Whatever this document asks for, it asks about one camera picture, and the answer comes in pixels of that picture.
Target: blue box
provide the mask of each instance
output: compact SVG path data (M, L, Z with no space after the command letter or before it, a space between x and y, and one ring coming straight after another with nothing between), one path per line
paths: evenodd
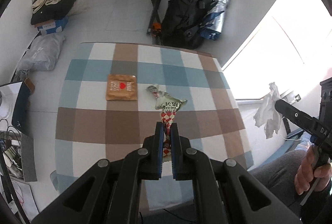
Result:
M64 17L62 20L56 20L49 24L44 24L42 26L38 26L38 30L42 35L59 33L62 32L68 22L68 17Z

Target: red and white checkered wrapper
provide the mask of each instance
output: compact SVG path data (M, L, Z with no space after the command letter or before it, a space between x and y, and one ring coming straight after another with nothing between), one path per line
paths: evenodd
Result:
M163 156L166 157L171 154L171 125L176 112L187 103L187 100L176 99L167 92L159 91L157 84L149 86L147 90L151 91L157 99L155 108L162 109L160 116L165 126Z

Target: hanging plastic bag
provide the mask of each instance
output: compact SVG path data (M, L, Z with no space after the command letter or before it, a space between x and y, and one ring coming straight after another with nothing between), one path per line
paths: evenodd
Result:
M30 49L19 61L16 73L21 70L52 70L58 61L64 41L63 33L40 35L31 43Z
M68 12L68 16L85 12L89 9L89 5L86 0L76 0L71 10Z
M270 90L271 92L263 98L263 103L254 115L255 126L261 127L265 124L266 139L272 138L274 132L278 134L282 119L282 115L275 109L276 101L281 99L281 97L274 82L270 83Z

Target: brown packet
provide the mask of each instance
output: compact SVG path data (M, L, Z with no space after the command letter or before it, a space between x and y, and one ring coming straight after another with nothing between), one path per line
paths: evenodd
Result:
M135 76L109 74L107 78L106 100L137 100Z

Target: black backpack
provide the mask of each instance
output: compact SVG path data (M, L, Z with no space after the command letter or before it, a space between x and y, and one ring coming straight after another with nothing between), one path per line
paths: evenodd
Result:
M196 49L204 38L198 33L199 24L213 0L170 0L161 24L164 46Z

